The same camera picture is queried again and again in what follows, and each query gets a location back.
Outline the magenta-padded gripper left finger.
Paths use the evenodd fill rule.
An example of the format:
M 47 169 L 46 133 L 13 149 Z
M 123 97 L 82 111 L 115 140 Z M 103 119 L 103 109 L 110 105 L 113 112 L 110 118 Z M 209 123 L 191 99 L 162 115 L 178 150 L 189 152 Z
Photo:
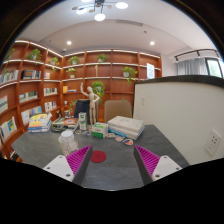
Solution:
M 92 154 L 93 148 L 91 145 L 88 145 L 68 156 L 57 156 L 44 167 L 44 170 L 81 185 Z

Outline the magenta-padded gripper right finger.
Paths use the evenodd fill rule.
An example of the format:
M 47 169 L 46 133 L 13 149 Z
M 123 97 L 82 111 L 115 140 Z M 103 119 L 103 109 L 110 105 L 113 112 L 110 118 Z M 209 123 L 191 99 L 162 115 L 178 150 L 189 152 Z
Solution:
M 134 146 L 134 157 L 145 185 L 181 170 L 168 155 L 158 156 L 138 145 Z

